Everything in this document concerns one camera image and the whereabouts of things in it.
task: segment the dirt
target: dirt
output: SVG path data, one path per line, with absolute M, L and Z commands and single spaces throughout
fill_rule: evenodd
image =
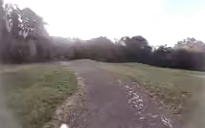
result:
M 61 62 L 84 79 L 82 112 L 63 120 L 69 128 L 178 128 L 178 120 L 130 81 L 101 69 L 95 61 Z
M 86 113 L 84 79 L 77 73 L 75 75 L 79 85 L 77 92 L 56 109 L 52 121 L 45 124 L 44 128 L 60 128 L 66 124 L 79 124 L 75 122 L 77 117 L 79 118 L 83 113 Z

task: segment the gravel path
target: gravel path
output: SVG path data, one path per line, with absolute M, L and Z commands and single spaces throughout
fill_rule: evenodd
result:
M 94 61 L 62 62 L 84 78 L 87 111 L 69 128 L 176 128 L 178 123 L 155 99 L 102 70 Z

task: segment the tree line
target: tree line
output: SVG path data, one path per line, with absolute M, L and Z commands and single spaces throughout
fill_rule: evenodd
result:
M 174 47 L 151 46 L 143 36 L 90 40 L 49 36 L 46 24 L 30 8 L 5 4 L 2 15 L 0 61 L 32 63 L 73 59 L 103 62 L 139 62 L 159 67 L 205 71 L 205 43 L 195 38 Z

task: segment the field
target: field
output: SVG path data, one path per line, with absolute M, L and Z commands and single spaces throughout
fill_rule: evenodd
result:
M 23 128 L 43 127 L 77 89 L 69 69 L 49 64 L 2 66 L 0 79 L 7 106 Z
M 138 63 L 102 63 L 102 67 L 122 78 L 130 78 L 161 100 L 174 114 L 192 112 L 201 98 L 205 73 L 158 68 Z

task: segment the sky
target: sky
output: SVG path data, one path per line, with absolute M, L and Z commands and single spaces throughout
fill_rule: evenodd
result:
M 194 37 L 205 43 L 205 0 L 4 0 L 29 7 L 52 36 L 142 35 L 151 45 Z

